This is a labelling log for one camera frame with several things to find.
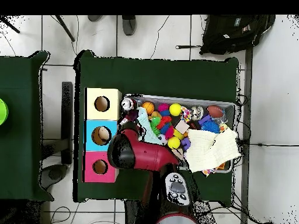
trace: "person's leg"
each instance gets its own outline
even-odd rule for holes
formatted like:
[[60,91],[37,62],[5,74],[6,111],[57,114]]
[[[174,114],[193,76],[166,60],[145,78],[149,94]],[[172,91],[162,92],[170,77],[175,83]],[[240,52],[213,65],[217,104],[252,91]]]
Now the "person's leg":
[[136,17],[134,15],[123,15],[122,17],[124,34],[132,35],[136,30]]
[[101,15],[101,16],[88,16],[88,19],[89,19],[91,22],[96,22],[96,21],[99,20],[101,17],[102,17],[102,15]]

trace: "cream cloth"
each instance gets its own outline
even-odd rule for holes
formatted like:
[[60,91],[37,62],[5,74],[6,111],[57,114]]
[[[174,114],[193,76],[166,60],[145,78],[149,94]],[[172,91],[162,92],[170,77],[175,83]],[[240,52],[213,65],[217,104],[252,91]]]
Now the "cream cloth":
[[191,147],[186,151],[189,169],[197,171],[214,169],[220,164],[241,156],[236,143],[237,133],[227,128],[223,133],[190,129]]

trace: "round hole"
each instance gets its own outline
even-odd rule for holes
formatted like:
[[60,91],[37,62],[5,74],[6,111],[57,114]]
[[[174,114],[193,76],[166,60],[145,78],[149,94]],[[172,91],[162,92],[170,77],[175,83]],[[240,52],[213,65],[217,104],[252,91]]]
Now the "round hole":
[[93,142],[97,145],[108,144],[111,137],[111,131],[105,126],[96,127],[91,134]]
[[97,160],[92,165],[92,169],[97,174],[105,174],[108,170],[108,164],[104,160]]
[[104,112],[107,111],[109,107],[110,107],[110,102],[107,97],[99,96],[98,98],[96,98],[95,108],[97,109],[97,111]]

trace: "gray bin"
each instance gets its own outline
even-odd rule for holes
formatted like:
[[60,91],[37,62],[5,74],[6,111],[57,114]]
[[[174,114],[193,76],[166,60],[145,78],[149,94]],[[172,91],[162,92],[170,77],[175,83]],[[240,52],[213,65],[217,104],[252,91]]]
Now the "gray bin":
[[[202,107],[208,107],[210,105],[217,105],[221,107],[227,117],[227,126],[232,130],[236,131],[237,127],[237,105],[230,102],[223,101],[209,101],[209,100],[194,100],[194,99],[184,99],[184,98],[174,98],[174,97],[163,97],[163,96],[151,96],[151,95],[140,95],[136,96],[134,94],[126,94],[124,97],[130,97],[135,100],[141,100],[142,102],[152,102],[155,105],[155,111],[158,106],[162,103],[168,103],[169,105],[173,103],[179,103],[181,106],[191,109],[193,106],[200,105]],[[172,117],[173,125],[179,122],[179,117]],[[216,170],[216,173],[228,173],[232,169],[233,162],[230,160],[226,162],[224,170]]]

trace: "green object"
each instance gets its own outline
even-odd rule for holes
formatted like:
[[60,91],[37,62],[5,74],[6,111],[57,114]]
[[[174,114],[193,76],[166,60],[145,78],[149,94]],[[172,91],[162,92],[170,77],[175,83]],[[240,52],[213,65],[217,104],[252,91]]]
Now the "green object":
[[151,128],[156,136],[160,135],[160,130],[156,128],[156,125],[153,122],[151,122]]
[[4,123],[8,116],[8,107],[3,100],[0,99],[0,125]]
[[[80,70],[76,75],[80,113],[84,112],[85,87],[114,88],[123,95],[139,93],[235,103],[238,68],[236,58],[227,62],[215,62],[96,58],[90,51],[81,52],[80,55],[81,57],[77,58],[80,66],[75,63]],[[82,182],[83,123],[84,115],[80,114],[79,133],[77,129],[74,133],[75,139],[79,134],[78,184],[74,185],[78,199],[141,199],[145,186],[151,181],[151,172],[148,171],[121,170],[115,183]],[[216,173],[208,177],[196,172],[194,178],[202,200],[222,201],[226,205],[231,203],[232,172]]]
[[0,199],[52,201],[39,186],[41,65],[48,53],[0,57],[0,95],[9,117],[0,126]]
[[158,124],[160,124],[161,119],[159,117],[152,117],[151,119],[151,123],[153,124],[153,126],[157,126]]

